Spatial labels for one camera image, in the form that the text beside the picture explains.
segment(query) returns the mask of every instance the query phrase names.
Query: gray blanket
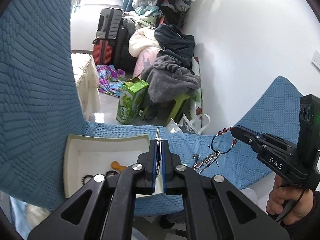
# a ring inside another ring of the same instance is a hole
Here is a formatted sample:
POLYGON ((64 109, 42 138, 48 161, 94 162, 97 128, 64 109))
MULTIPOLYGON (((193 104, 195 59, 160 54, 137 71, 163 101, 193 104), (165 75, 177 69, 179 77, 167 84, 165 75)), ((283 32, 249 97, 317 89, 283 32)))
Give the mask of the gray blanket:
POLYGON ((149 84, 143 106, 171 101, 184 93, 194 96, 200 88, 200 78, 177 65, 168 55, 158 57, 151 66, 145 68, 141 79, 149 84))

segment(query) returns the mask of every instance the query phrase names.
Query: hand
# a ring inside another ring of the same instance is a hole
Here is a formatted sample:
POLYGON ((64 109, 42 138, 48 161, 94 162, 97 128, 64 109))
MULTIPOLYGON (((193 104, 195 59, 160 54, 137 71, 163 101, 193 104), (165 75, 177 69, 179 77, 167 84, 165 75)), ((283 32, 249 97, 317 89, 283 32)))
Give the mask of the hand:
MULTIPOLYGON (((302 189, 295 187, 281 187, 282 178, 278 175, 275 176, 275 183, 273 190, 269 194, 266 211, 268 214, 280 214, 283 211, 282 204, 284 200, 292 199, 298 200, 302 189)), ((291 225, 301 218, 309 214, 313 207, 313 192, 309 189, 305 191, 302 198, 295 206, 295 208, 283 219, 286 225, 291 225)))

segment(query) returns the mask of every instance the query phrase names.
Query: floor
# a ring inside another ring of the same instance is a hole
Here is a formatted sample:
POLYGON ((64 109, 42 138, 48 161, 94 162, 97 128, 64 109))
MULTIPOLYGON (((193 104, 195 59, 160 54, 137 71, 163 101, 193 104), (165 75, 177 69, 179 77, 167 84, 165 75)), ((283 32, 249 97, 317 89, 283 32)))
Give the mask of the floor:
MULTIPOLYGON (((107 94, 100 94, 100 111, 90 117, 90 121, 100 123, 120 124, 116 120, 119 98, 107 94)), ((150 121, 141 121, 140 117, 136 118, 131 124, 133 125, 163 125, 166 111, 162 111, 157 117, 150 121)), ((159 226, 160 217, 136 217, 133 226, 139 230, 148 240, 185 240, 186 238, 175 235, 175 229, 186 230, 185 224, 175 224, 172 229, 166 230, 159 226)))

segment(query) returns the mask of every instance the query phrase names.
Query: colorful floral cloth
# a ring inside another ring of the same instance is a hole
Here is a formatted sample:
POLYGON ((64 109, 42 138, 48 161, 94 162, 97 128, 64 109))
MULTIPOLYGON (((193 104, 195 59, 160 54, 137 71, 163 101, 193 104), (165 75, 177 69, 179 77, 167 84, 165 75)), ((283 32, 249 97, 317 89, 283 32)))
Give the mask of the colorful floral cloth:
POLYGON ((98 65, 96 69, 99 74, 99 92, 119 97, 121 88, 127 81, 125 72, 115 69, 113 65, 98 65))

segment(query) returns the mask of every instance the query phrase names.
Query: white wall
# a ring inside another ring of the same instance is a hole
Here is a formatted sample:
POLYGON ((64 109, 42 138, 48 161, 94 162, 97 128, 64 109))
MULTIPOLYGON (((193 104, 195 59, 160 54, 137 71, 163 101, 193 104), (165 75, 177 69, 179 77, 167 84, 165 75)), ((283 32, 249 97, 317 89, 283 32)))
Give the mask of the white wall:
POLYGON ((183 31, 197 43, 205 134, 238 122, 279 75, 320 97, 320 24, 305 0, 196 0, 183 31))
POLYGON ((71 16, 71 49, 93 50, 101 9, 121 8, 122 0, 82 0, 81 4, 71 16))

